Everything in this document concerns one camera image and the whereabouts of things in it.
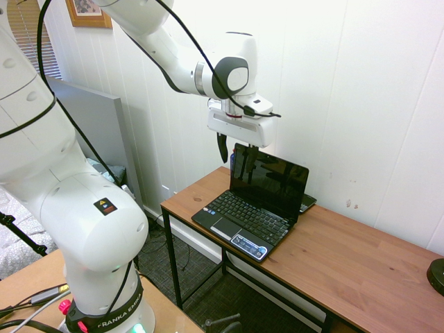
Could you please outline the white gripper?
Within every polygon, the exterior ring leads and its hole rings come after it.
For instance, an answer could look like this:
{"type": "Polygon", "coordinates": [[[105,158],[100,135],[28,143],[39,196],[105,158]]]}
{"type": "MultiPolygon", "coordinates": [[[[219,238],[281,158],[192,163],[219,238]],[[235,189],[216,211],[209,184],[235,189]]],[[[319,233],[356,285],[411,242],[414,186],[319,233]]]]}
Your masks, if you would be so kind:
{"type": "Polygon", "coordinates": [[[220,108],[209,107],[208,128],[217,132],[216,139],[221,159],[228,161],[227,137],[238,139],[250,144],[244,152],[246,158],[246,171],[250,173],[255,167],[259,148],[267,147],[273,142],[278,129],[278,121],[275,118],[242,117],[234,120],[228,117],[220,108]]]}

